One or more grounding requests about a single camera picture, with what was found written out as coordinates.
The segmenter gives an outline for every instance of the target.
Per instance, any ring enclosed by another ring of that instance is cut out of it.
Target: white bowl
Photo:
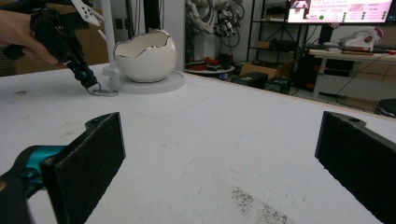
[[[135,82],[163,80],[175,69],[177,60],[175,42],[164,30],[151,30],[119,42],[113,54],[120,71]]]

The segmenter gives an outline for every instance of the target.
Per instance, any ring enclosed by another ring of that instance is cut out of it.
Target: monitor
[[[392,0],[288,0],[285,22],[301,24],[381,24]]]
[[[387,24],[396,24],[396,1],[393,1],[392,6],[390,7]]]

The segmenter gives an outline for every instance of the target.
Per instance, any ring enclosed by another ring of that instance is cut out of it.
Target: desk
[[[209,71],[209,70],[193,70],[193,69],[185,69],[186,73],[202,76],[202,77],[216,77],[221,80],[227,80],[228,73],[232,72],[235,67],[231,66],[229,69],[225,70],[217,70],[217,71]]]
[[[103,66],[91,69],[106,87]],[[25,148],[68,145],[86,121],[119,111],[126,159],[87,223],[379,223],[314,154],[325,110],[396,142],[394,119],[184,78],[176,91],[107,98],[69,70],[1,77],[1,174]],[[29,205],[36,223],[55,223],[46,191]]]
[[[342,54],[341,52],[326,51],[322,49],[311,49],[309,50],[309,54],[314,55],[316,58],[323,59],[318,72],[318,78],[315,83],[313,100],[317,100],[319,92],[351,96],[374,101],[396,97],[396,83],[381,82],[362,78],[352,79],[353,75],[351,75],[351,77],[324,75],[324,68],[326,67],[326,62],[328,59],[363,63],[396,64],[395,55],[374,54],[373,56],[370,56]]]

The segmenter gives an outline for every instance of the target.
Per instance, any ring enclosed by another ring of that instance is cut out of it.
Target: round white base
[[[158,82],[133,82],[128,77],[117,74],[110,77],[110,88],[130,94],[157,94],[175,91],[184,85],[183,75],[171,72],[163,80]]]

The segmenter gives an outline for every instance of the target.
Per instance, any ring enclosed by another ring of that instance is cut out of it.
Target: white device
[[[96,26],[100,26],[100,24],[102,24],[101,21],[104,20],[103,17],[91,7],[84,4],[81,0],[72,0],[72,3],[84,21]]]
[[[346,47],[363,48],[370,51],[374,45],[381,43],[383,32],[378,27],[363,27],[358,29],[352,36],[341,39],[341,44]]]

